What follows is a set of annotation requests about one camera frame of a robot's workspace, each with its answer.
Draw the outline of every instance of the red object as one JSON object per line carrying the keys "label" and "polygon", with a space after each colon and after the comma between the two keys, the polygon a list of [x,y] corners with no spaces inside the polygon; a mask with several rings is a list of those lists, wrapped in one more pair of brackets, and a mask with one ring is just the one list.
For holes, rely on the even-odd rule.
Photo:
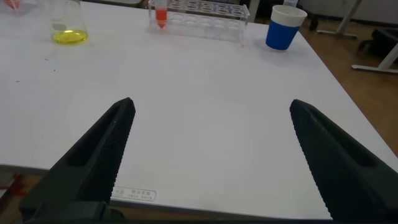
{"label": "red object", "polygon": [[6,5],[8,5],[13,10],[19,8],[19,0],[4,0],[4,3],[6,3]]}
{"label": "red object", "polygon": [[25,195],[26,191],[22,190],[25,185],[18,183],[17,179],[19,177],[18,173],[14,174],[14,182],[11,184],[10,187],[0,187],[0,190],[9,190],[12,194],[15,195]]}
{"label": "red object", "polygon": [[166,25],[167,9],[156,9],[156,21],[160,28]]}

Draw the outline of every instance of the brown floor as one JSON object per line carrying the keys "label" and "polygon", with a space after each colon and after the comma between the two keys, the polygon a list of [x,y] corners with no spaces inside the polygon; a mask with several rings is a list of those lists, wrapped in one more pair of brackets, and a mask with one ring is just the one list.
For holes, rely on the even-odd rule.
{"label": "brown floor", "polygon": [[[335,30],[339,22],[320,21],[318,28]],[[334,74],[360,110],[376,128],[389,147],[398,155],[398,75],[385,73],[360,72],[351,69],[352,64],[377,66],[381,59],[358,54],[361,40],[370,39],[375,27],[351,23],[348,32],[358,34],[358,40],[332,35],[321,35],[308,30],[306,21],[301,28],[302,35]],[[21,176],[19,182],[27,184],[29,190],[40,177]],[[13,223],[20,218],[18,204],[21,196],[7,194],[0,201],[0,223]],[[203,219],[222,218],[217,215],[193,215],[186,213],[157,212],[118,208],[128,219]]]}

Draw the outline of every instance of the yellow liquid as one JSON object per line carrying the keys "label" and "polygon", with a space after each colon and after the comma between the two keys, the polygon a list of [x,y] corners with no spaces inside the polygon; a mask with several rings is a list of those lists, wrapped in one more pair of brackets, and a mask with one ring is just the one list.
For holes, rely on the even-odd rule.
{"label": "yellow liquid", "polygon": [[87,38],[88,34],[84,30],[64,30],[52,35],[52,39],[58,44],[77,44]]}

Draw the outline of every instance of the blue cup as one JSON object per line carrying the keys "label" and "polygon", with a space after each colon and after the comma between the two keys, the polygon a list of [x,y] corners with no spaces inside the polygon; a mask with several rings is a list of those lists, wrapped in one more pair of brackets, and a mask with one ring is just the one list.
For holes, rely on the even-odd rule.
{"label": "blue cup", "polygon": [[286,50],[302,25],[307,13],[292,6],[274,6],[266,44],[276,50]]}

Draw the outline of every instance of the orange liquid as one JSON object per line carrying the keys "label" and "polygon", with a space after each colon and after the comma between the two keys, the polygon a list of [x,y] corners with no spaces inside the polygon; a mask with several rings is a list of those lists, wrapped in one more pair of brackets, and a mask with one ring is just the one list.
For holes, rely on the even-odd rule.
{"label": "orange liquid", "polygon": [[167,9],[156,9],[156,21],[160,28],[166,25]]}

